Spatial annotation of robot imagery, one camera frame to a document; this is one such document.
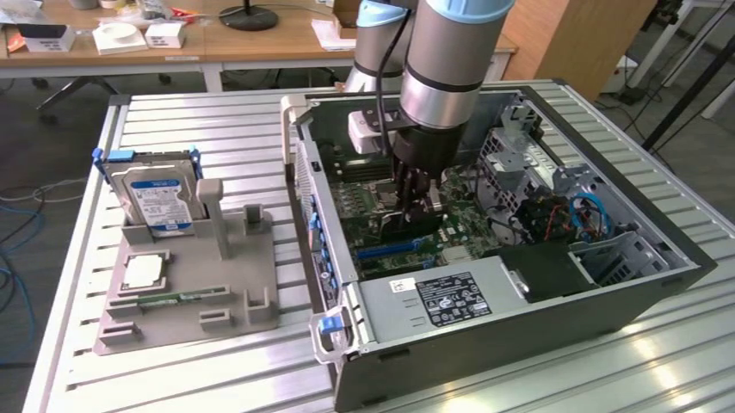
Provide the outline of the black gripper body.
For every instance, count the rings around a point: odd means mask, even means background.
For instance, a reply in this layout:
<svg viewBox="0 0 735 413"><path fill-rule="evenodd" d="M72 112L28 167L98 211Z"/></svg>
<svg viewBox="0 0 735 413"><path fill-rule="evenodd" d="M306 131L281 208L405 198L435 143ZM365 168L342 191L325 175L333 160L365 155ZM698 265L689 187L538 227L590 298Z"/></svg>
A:
<svg viewBox="0 0 735 413"><path fill-rule="evenodd" d="M453 164L463 138L463 126L434 129L414 126L398 131L393 154L413 169L442 173Z"/></svg>

